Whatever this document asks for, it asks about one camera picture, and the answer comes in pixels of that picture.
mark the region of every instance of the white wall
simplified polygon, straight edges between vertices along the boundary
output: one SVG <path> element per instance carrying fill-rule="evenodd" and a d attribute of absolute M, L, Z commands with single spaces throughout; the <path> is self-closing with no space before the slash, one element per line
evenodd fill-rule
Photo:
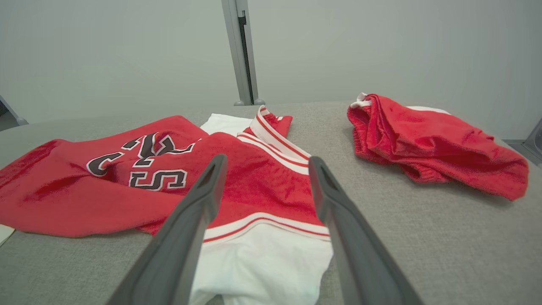
<path fill-rule="evenodd" d="M 1 1 L 0 95 L 29 123 L 134 104 L 232 105 L 221 2 Z"/>
<path fill-rule="evenodd" d="M 378 93 L 509 139 L 526 138 L 542 117 L 540 0 L 248 4 L 267 104 Z"/>

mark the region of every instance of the red fabric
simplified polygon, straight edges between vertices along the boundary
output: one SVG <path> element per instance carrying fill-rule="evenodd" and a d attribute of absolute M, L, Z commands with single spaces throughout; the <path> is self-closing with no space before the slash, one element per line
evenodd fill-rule
<path fill-rule="evenodd" d="M 266 117 L 279 126 L 274 116 Z M 280 124 L 284 135 L 289 122 Z M 168 137 L 176 153 L 164 153 L 172 151 L 166 149 Z M 150 143 L 148 158 L 145 143 Z M 116 153 L 122 155 L 101 167 L 92 161 Z M 0 170 L 0 223 L 66 237 L 129 228 L 155 234 L 217 154 L 227 155 L 228 173 L 220 211 L 209 228 L 256 212 L 322 225 L 308 175 L 233 136 L 208 135 L 181 116 L 94 141 L 57 139 L 32 150 Z M 150 164 L 138 165 L 141 161 Z M 160 171 L 180 170 L 186 172 L 182 187 L 175 180 L 180 176 L 154 178 Z"/>
<path fill-rule="evenodd" d="M 369 94 L 370 106 L 349 107 L 358 157 L 397 163 L 416 182 L 458 180 L 489 194 L 515 200 L 527 189 L 527 161 L 462 120 L 419 111 Z"/>

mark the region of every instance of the gray table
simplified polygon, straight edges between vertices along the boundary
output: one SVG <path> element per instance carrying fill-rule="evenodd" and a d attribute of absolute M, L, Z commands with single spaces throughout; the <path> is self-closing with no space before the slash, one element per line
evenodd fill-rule
<path fill-rule="evenodd" d="M 348 104 L 268 107 L 294 117 L 288 138 L 326 161 L 424 302 L 540 304 L 542 170 L 530 163 L 527 194 L 514 203 L 458 183 L 415 184 L 396 167 L 354 156 Z M 141 107 L 116 117 L 21 126 L 0 132 L 0 167 L 54 138 L 96 139 L 170 115 L 201 125 L 211 112 L 253 118 L 256 107 Z M 136 231 L 76 239 L 17 231 L 0 247 L 0 302 L 104 304 L 150 239 Z M 341 303 L 332 261 L 318 304 Z"/>

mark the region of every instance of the red basketball jersey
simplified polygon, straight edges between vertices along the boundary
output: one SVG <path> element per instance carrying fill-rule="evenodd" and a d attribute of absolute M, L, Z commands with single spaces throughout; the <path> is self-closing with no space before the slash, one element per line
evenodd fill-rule
<path fill-rule="evenodd" d="M 309 154 L 285 138 L 290 122 L 262 106 L 237 137 L 208 135 L 174 116 L 103 139 L 50 141 L 0 170 L 0 223 L 67 237 L 155 234 L 211 159 L 225 154 L 222 202 L 205 242 L 259 223 L 329 240 L 314 210 Z"/>

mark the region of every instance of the jersey lettering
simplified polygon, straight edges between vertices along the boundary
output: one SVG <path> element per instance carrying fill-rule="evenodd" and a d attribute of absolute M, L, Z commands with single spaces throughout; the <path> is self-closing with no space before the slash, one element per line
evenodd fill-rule
<path fill-rule="evenodd" d="M 151 166 L 154 160 L 149 159 L 149 158 L 156 156 L 156 153 L 154 152 L 154 136 L 155 135 L 156 135 L 156 132 L 143 137 L 143 144 L 141 145 L 141 148 L 139 149 L 139 154 L 138 154 L 138 157 L 140 159 L 133 165 L 133 167 L 150 167 Z"/>
<path fill-rule="evenodd" d="M 97 177 L 102 177 L 107 173 L 107 170 L 104 168 L 104 163 L 106 161 L 112 162 L 115 159 L 118 159 L 124 155 L 123 152 L 115 152 L 113 154 L 107 154 L 105 156 L 92 159 L 87 163 L 88 171 Z"/>
<path fill-rule="evenodd" d="M 154 145 L 156 143 L 156 133 L 148 134 L 143 137 L 131 140 L 128 143 L 124 144 L 121 149 L 132 150 L 137 145 L 140 145 L 138 157 L 139 160 L 134 163 L 132 167 L 143 168 L 150 167 L 154 158 L 156 156 L 161 156 L 163 154 L 185 154 L 190 153 L 195 143 L 188 145 L 185 149 L 177 149 L 173 139 L 166 135 L 162 140 L 160 140 L 160 149 L 158 151 L 154 150 Z M 87 169 L 94 176 L 101 177 L 107 173 L 104 164 L 109 161 L 112 162 L 115 159 L 118 159 L 124 155 L 124 152 L 115 152 L 113 154 L 107 154 L 96 159 L 92 159 L 87 163 Z M 148 190 L 160 190 L 164 184 L 164 178 L 174 177 L 174 182 L 168 182 L 166 189 L 174 188 L 183 188 L 186 183 L 186 172 L 182 169 L 174 170 L 158 170 L 152 175 L 152 182 L 150 184 L 141 183 L 141 181 L 147 178 L 149 173 L 147 171 L 132 171 L 130 172 L 130 182 L 128 183 L 130 187 L 148 189 Z"/>
<path fill-rule="evenodd" d="M 161 190 L 164 186 L 164 178 L 175 178 L 173 182 L 168 182 L 166 189 L 183 188 L 186 184 L 186 172 L 182 169 L 158 170 L 152 175 L 150 184 L 140 183 L 147 178 L 147 171 L 133 171 L 130 173 L 130 187 L 142 188 L 148 190 Z"/>
<path fill-rule="evenodd" d="M 192 143 L 188 145 L 185 149 L 175 149 L 175 143 L 171 139 L 169 135 L 165 136 L 161 141 L 160 144 L 162 145 L 162 148 L 158 150 L 157 156 L 161 156 L 163 154 L 184 154 L 189 153 L 192 151 L 192 148 L 194 147 L 195 143 Z"/>

